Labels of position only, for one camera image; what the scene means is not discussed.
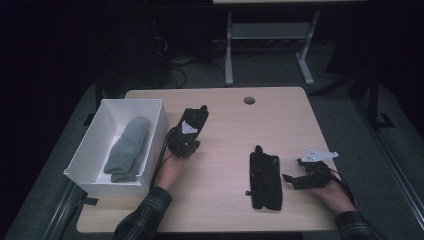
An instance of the white box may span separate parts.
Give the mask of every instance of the white box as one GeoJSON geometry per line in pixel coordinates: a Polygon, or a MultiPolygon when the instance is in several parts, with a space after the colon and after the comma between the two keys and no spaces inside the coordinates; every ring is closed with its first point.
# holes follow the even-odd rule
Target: white box
{"type": "Polygon", "coordinates": [[[161,99],[104,99],[64,174],[91,196],[146,196],[169,131],[161,99]],[[138,182],[112,183],[103,172],[109,152],[126,125],[136,117],[148,121],[138,182]]]}

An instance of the human hand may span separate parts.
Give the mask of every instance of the human hand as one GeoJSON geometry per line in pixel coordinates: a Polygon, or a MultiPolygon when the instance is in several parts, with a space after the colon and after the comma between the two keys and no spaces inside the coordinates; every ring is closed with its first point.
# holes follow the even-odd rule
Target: human hand
{"type": "Polygon", "coordinates": [[[178,158],[173,156],[171,151],[166,148],[164,161],[167,158],[168,159],[163,162],[163,165],[159,170],[156,186],[161,187],[167,191],[171,190],[172,186],[183,172],[185,165],[190,160],[190,157],[191,155],[186,158],[178,158]]]}
{"type": "Polygon", "coordinates": [[[330,180],[324,188],[312,188],[309,191],[320,198],[336,214],[356,211],[344,189],[334,180],[330,180]]]}

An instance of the round hole in table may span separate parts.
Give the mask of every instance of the round hole in table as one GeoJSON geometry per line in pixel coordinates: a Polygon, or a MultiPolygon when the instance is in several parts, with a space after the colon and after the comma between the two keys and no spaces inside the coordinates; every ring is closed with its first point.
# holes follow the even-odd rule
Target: round hole in table
{"type": "Polygon", "coordinates": [[[247,105],[252,105],[255,104],[256,100],[253,97],[245,97],[244,98],[244,103],[246,103],[247,105]]]}

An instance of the person's right hand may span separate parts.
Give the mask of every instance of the person's right hand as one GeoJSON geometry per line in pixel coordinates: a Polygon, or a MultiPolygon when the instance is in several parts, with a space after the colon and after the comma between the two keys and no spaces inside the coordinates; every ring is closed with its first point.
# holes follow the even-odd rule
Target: person's right hand
{"type": "Polygon", "coordinates": [[[330,180],[324,188],[312,188],[309,191],[320,198],[336,214],[356,211],[343,188],[333,180],[330,180]]]}

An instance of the black glove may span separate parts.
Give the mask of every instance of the black glove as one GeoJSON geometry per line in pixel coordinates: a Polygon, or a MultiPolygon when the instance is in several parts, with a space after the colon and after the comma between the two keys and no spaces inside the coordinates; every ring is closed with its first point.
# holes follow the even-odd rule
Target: black glove
{"type": "Polygon", "coordinates": [[[263,152],[256,146],[250,154],[250,192],[252,207],[280,211],[283,204],[283,192],[280,179],[280,159],[263,152]]]}

